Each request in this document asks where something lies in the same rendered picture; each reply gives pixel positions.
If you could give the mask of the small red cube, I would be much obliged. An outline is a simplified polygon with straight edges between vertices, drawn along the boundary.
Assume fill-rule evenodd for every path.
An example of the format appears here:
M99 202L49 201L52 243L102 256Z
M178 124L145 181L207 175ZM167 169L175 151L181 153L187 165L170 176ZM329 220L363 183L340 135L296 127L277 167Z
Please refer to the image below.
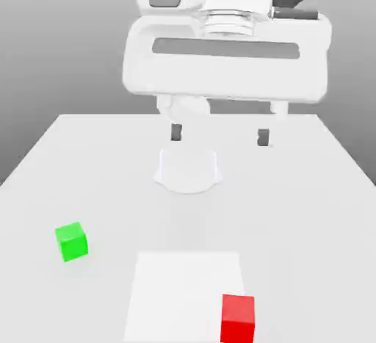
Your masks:
M254 333L254 297L223 295L220 342L253 343Z

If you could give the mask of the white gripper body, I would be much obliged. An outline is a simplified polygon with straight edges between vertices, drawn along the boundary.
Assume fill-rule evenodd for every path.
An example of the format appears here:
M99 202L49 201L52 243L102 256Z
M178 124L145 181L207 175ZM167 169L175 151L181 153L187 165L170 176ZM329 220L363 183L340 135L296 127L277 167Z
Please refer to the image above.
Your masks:
M328 18L274 19L252 37L204 35L190 16L143 16L129 30L123 84L135 95L312 104L327 92Z

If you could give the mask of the small green cube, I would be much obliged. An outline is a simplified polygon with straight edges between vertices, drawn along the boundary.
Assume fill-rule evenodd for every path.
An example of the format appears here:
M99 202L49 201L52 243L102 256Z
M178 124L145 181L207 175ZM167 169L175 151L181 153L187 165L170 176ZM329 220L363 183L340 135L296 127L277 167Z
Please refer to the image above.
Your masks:
M56 228L55 236L64 262L88 254L87 236L80 222Z

